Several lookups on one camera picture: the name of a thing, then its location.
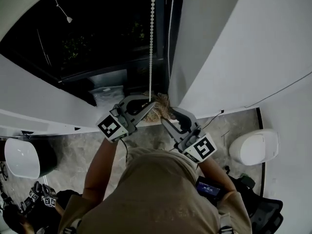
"marble floor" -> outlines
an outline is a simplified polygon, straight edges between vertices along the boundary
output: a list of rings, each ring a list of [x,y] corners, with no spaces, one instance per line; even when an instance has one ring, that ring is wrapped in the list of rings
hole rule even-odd
[[[206,125],[212,118],[200,119],[201,125]],[[213,158],[221,167],[228,165],[231,169],[230,175],[238,178],[241,174],[249,175],[255,182],[254,191],[260,192],[261,186],[261,165],[244,166],[232,159],[228,154],[230,144],[240,135],[259,129],[255,109],[218,116],[205,128],[217,145],[218,151]],[[84,179],[88,167],[99,148],[104,136],[102,133],[88,133],[67,136],[50,136],[49,142],[55,149],[58,157],[58,166],[46,176],[49,186],[56,192],[71,189],[82,193]],[[167,134],[162,125],[140,127],[136,133],[124,139],[128,148],[147,147],[154,149],[170,150],[174,141]],[[107,188],[106,196],[116,188],[119,178],[125,170],[126,149],[121,142],[117,147],[111,179]],[[12,199],[20,205],[28,197],[30,188],[35,180],[13,176],[9,171],[9,178],[3,181],[3,189]]]

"shirt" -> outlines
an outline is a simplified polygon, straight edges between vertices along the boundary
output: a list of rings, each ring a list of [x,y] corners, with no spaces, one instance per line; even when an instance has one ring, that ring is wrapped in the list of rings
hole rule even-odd
[[[216,234],[219,216],[226,213],[231,215],[234,231],[252,233],[240,193],[231,194],[216,208],[198,194],[196,179],[183,155],[167,151],[143,154],[130,162],[115,191],[99,205],[72,196],[59,233],[81,218],[78,234]]]

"toilet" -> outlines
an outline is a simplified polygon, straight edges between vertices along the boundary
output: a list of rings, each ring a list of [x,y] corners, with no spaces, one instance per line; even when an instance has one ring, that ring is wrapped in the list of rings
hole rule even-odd
[[[230,156],[235,161],[252,166],[267,162],[278,155],[278,134],[273,129],[247,133],[230,145]]]
[[[4,156],[10,172],[17,177],[37,179],[57,165],[55,152],[46,140],[9,138],[4,146]]]

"person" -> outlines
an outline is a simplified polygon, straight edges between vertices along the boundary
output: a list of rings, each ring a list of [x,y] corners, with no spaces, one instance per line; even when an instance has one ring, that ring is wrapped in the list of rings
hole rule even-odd
[[[215,207],[195,188],[195,169],[184,155],[162,150],[129,150],[127,168],[105,200],[117,143],[104,139],[87,172],[82,197],[72,196],[58,232],[216,234],[220,215],[230,213],[235,233],[252,233],[240,193],[208,158],[199,164],[205,177],[227,191]]]
[[[47,207],[42,200],[36,201],[33,209],[24,216],[15,204],[7,204],[3,209],[5,223],[18,234],[55,234],[58,232],[63,209],[72,195],[78,195],[72,190],[57,193],[56,207]]]

